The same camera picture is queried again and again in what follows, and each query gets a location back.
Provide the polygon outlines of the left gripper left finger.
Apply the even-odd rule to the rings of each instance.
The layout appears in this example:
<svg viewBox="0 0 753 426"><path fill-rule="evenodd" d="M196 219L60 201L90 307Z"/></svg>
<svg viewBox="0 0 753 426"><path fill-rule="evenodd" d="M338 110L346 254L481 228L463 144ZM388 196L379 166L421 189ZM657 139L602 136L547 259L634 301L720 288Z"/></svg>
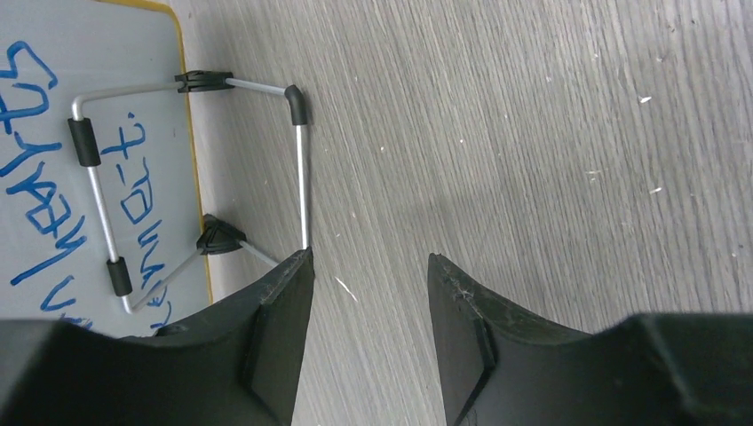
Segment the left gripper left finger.
<svg viewBox="0 0 753 426"><path fill-rule="evenodd" d="M314 290L301 249L148 337L65 320L1 324L4 425L289 425Z"/></svg>

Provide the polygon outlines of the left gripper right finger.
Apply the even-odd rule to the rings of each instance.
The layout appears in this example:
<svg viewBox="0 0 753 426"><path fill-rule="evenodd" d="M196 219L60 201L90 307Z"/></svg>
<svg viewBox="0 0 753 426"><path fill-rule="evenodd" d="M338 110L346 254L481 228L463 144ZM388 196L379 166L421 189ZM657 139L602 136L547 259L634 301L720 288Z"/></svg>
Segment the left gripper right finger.
<svg viewBox="0 0 753 426"><path fill-rule="evenodd" d="M591 335L479 284L445 256L427 290L450 425L749 425L752 318L640 313Z"/></svg>

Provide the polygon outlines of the yellow framed whiteboard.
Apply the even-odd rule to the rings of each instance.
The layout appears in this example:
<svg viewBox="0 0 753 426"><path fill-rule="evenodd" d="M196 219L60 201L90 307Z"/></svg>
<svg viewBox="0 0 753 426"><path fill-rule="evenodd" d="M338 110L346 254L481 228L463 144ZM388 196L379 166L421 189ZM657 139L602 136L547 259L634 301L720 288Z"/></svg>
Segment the yellow framed whiteboard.
<svg viewBox="0 0 753 426"><path fill-rule="evenodd" d="M1 317L151 335L211 304L175 12L1 4Z"/></svg>

